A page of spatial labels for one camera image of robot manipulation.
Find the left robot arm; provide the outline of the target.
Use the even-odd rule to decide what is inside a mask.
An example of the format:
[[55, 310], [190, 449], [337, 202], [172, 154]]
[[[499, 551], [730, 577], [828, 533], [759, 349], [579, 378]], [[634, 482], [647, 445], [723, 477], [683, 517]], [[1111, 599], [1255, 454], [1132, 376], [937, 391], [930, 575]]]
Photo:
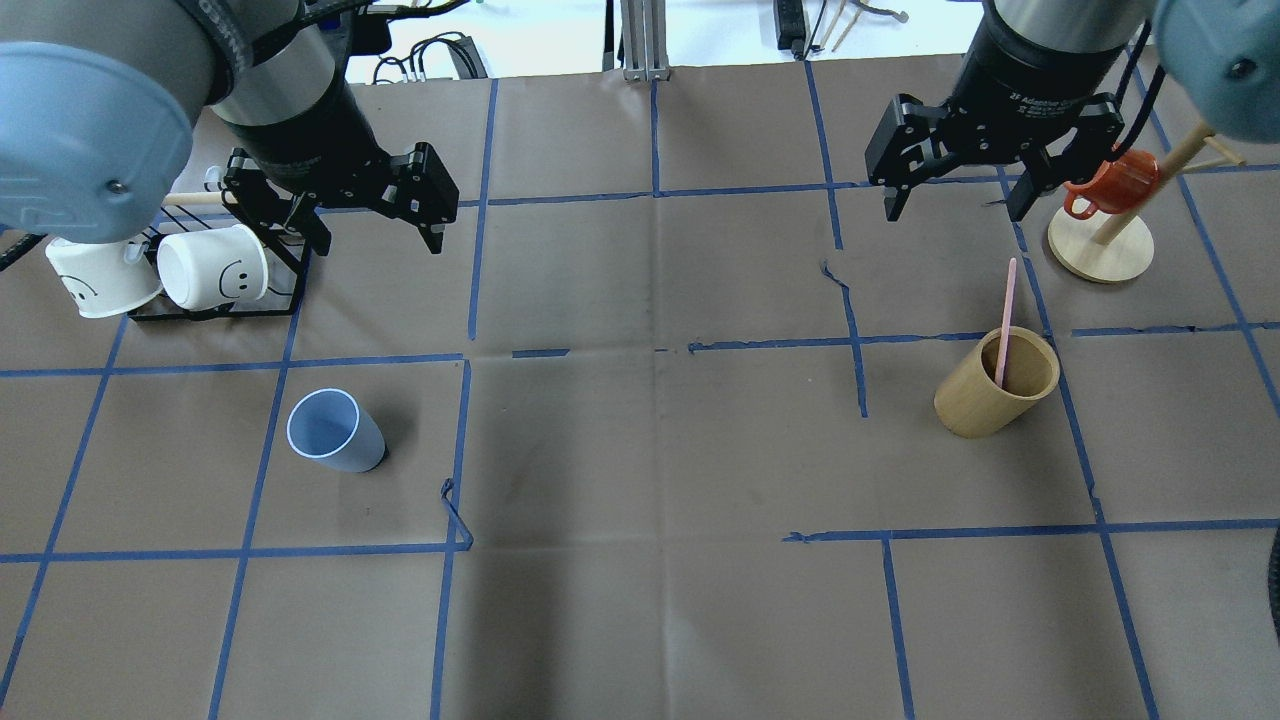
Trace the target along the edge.
[[324, 20], [358, 1], [5, 1], [3, 224], [77, 243], [142, 231], [211, 109], [238, 140], [242, 222], [326, 255], [317, 210], [366, 209], [440, 252], [460, 191], [436, 150], [381, 149]]

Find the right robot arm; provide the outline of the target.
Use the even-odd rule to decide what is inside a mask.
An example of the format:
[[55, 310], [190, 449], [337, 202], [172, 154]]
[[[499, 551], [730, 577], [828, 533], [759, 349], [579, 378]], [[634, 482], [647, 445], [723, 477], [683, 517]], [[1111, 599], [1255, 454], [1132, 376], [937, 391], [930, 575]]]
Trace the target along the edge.
[[1124, 147], [1120, 100], [1100, 83], [1143, 26], [1213, 129], [1277, 142], [1275, 1], [987, 1], [946, 100], [899, 94], [870, 137], [867, 172], [886, 218], [960, 167], [1021, 164], [1006, 201], [1015, 222], [1059, 186], [1089, 179]]

